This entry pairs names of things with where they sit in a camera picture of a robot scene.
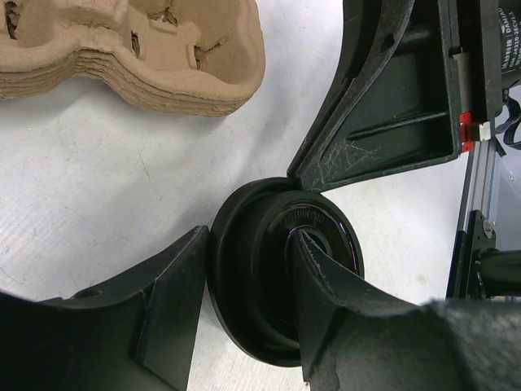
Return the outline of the black cup lid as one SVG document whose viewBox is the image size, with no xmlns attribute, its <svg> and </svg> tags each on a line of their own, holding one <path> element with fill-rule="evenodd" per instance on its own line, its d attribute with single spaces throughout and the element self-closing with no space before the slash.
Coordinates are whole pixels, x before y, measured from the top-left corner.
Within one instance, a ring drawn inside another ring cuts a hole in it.
<svg viewBox="0 0 521 391">
<path fill-rule="evenodd" d="M 288 178 L 260 179 L 234 191 L 208 243 L 208 290 L 221 326 L 244 353 L 278 367 L 300 365 L 291 277 L 298 231 L 363 276 L 361 245 L 344 213 Z"/>
</svg>

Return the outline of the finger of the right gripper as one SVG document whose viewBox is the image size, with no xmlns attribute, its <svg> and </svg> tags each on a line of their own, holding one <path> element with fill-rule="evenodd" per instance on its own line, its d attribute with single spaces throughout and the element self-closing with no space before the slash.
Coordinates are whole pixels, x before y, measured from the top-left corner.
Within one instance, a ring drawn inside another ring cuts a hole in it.
<svg viewBox="0 0 521 391">
<path fill-rule="evenodd" d="M 334 82 L 335 105 L 343 105 L 364 94 L 374 83 L 376 70 L 371 53 L 379 27 L 382 1 L 343 1 L 343 37 Z"/>
<path fill-rule="evenodd" d="M 371 53 L 374 83 L 335 105 L 335 82 L 287 174 L 327 191 L 458 157 L 453 66 L 444 54 L 438 1 L 382 1 Z"/>
</svg>

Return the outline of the brown cardboard cup carrier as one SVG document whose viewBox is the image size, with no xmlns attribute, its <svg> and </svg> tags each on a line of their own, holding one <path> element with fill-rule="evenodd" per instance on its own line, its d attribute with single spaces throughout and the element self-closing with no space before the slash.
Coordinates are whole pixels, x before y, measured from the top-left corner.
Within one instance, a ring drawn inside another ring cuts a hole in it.
<svg viewBox="0 0 521 391">
<path fill-rule="evenodd" d="M 253 1 L 4 1 L 1 96 L 43 94 L 75 76 L 157 112 L 225 116 L 265 75 Z"/>
</svg>

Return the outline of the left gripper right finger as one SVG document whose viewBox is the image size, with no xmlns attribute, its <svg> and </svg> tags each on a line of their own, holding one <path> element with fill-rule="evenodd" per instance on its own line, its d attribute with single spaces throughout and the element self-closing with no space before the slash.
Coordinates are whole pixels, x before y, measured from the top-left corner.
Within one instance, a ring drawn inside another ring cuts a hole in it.
<svg viewBox="0 0 521 391">
<path fill-rule="evenodd" d="M 313 390 L 517 390 L 520 306 L 497 301 L 414 305 L 294 241 L 304 380 Z"/>
</svg>

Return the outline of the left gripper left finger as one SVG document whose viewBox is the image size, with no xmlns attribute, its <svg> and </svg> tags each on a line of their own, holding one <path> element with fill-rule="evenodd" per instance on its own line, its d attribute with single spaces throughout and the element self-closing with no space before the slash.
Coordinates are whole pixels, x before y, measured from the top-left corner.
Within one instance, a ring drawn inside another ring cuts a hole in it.
<svg viewBox="0 0 521 391">
<path fill-rule="evenodd" d="M 4 390 L 184 390 L 208 228 L 68 299 L 1 296 Z"/>
</svg>

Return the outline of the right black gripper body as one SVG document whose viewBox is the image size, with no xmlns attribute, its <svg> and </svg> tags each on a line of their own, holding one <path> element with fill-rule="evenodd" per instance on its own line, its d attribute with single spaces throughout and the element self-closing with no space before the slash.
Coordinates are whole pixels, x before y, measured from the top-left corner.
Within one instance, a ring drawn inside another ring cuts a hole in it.
<svg viewBox="0 0 521 391">
<path fill-rule="evenodd" d="M 488 141 L 502 108 L 501 29 L 497 1 L 438 1 L 444 54 L 453 66 L 457 151 Z"/>
</svg>

